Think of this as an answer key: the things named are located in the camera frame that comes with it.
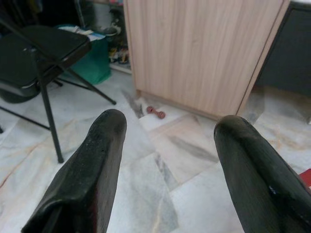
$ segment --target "green bag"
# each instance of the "green bag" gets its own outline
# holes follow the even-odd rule
[[[58,25],[60,27],[75,27],[74,25]],[[73,64],[71,68],[91,84],[99,84],[111,76],[108,56],[108,42],[106,39],[91,41],[92,48],[83,58]]]

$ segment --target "light wood cabinet door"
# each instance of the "light wood cabinet door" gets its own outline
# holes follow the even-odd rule
[[[236,114],[283,0],[128,0],[137,90]]]

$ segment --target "chair leg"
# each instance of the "chair leg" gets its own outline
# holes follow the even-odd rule
[[[57,84],[58,86],[63,86],[63,84],[60,81],[53,80],[53,83]]]
[[[59,163],[63,163],[64,159],[63,159],[62,152],[61,152],[60,146],[59,146],[59,141],[58,141],[58,137],[57,137],[57,132],[56,132],[56,128],[55,128],[55,123],[54,123],[54,119],[53,119],[53,114],[52,114],[52,110],[51,110],[51,105],[50,105],[50,101],[49,101],[47,88],[46,88],[46,86],[41,85],[41,84],[40,84],[40,86],[41,86],[41,94],[42,94],[42,98],[43,98],[43,102],[44,102],[44,107],[45,107],[45,111],[46,111],[47,116],[48,116],[50,130],[51,130],[51,134],[52,134],[52,138],[53,138],[53,142],[54,142],[54,146],[55,146],[55,150],[56,150],[56,154],[57,154],[57,160]]]
[[[50,105],[47,87],[42,82],[42,76],[43,75],[42,75],[42,72],[39,68],[39,66],[40,66],[39,65],[39,61],[40,61],[39,54],[38,54],[38,51],[36,50],[36,48],[33,48],[33,47],[30,48],[30,54],[32,57],[33,66],[37,72],[37,78],[38,78],[38,81],[40,84],[41,95],[43,98],[45,111],[47,113],[47,117],[48,117],[48,121],[49,121],[49,125],[50,125],[50,131],[52,134],[52,138],[53,138],[53,142],[54,142],[54,146],[55,146],[55,150],[56,150],[57,160],[59,163],[63,163],[64,159],[63,159],[62,152],[61,152],[60,146],[59,146],[59,141],[58,141],[58,137],[57,137],[57,132],[56,132],[56,128],[55,128],[55,123],[54,123],[54,119],[53,119],[53,114],[52,114],[52,109],[51,109],[51,105]]]
[[[71,76],[75,77],[77,80],[79,80],[80,82],[82,82],[84,85],[86,85],[91,91],[96,92],[98,95],[100,95],[101,97],[105,98],[106,100],[108,100],[110,103],[112,103],[113,105],[116,105],[117,102],[115,102],[113,99],[111,99],[110,97],[108,97],[107,95],[105,95],[103,92],[101,92],[99,89],[97,89],[96,87],[94,87],[92,84],[90,84],[88,81],[86,81],[84,78],[82,78],[80,75],[78,75],[76,72],[74,72],[72,69],[67,68],[65,69],[63,66],[60,66],[61,69],[67,73],[69,73]]]

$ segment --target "red object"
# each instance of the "red object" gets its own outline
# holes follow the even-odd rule
[[[165,113],[164,112],[158,112],[154,107],[149,106],[147,107],[147,113],[154,113],[157,115],[158,118],[163,119],[165,117]]]
[[[303,180],[303,182],[306,183],[306,186],[311,186],[311,169],[304,171],[299,176]]]

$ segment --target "floor tile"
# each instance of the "floor tile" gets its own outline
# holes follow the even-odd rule
[[[170,191],[178,187],[178,182],[170,169],[167,167],[166,163],[163,161],[161,155],[157,152],[154,153],[155,163],[158,166],[163,179]]]
[[[177,227],[154,155],[122,167],[107,233],[169,233]]]
[[[134,112],[129,108],[121,107],[116,109],[125,114],[127,121],[121,166],[153,153],[156,149]]]
[[[252,125],[264,111],[264,88],[254,87],[241,114]]]
[[[305,96],[265,89],[265,110],[254,127],[280,156],[299,174],[311,165],[311,99]]]
[[[13,112],[16,112],[18,114],[23,115],[27,108],[29,107],[30,102],[27,103],[7,103],[4,100],[0,99],[0,106],[3,108],[6,108],[8,110],[11,110]],[[19,117],[14,116],[12,114],[9,114],[3,110],[0,110],[0,125],[3,129],[3,133],[0,134],[0,145],[4,141],[4,139],[10,134],[11,130],[14,128],[14,126],[19,121]]]
[[[243,232],[220,163],[173,190],[171,197],[184,232]]]
[[[183,231],[182,229],[178,228],[170,233],[186,233],[185,231]]]
[[[150,132],[156,151],[179,184],[218,162],[214,143],[193,115],[186,115]]]
[[[204,116],[195,116],[195,117],[196,117],[197,121],[199,122],[200,127],[201,127],[204,135],[207,138],[213,140],[213,138],[214,138],[214,129],[215,129],[215,126],[217,124],[217,121],[209,119],[209,118],[204,117]]]
[[[14,166],[0,188],[0,232],[19,233],[60,168],[51,147],[37,145]]]

